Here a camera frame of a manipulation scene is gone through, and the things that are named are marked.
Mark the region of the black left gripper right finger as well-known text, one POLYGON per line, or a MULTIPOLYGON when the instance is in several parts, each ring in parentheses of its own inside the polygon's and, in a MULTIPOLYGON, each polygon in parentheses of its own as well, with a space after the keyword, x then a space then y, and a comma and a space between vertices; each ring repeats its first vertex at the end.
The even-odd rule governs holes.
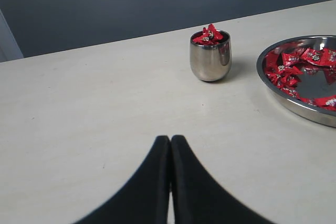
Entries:
POLYGON ((272 223, 227 192, 204 168, 186 138, 171 139, 175 223, 272 223))

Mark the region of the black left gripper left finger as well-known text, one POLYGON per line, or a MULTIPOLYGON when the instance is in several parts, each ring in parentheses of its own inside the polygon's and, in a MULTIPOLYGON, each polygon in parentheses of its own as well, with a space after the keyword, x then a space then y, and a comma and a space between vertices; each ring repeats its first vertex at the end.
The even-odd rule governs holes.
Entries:
POLYGON ((157 136, 124 186, 77 223, 167 223, 170 178, 171 142, 157 136))

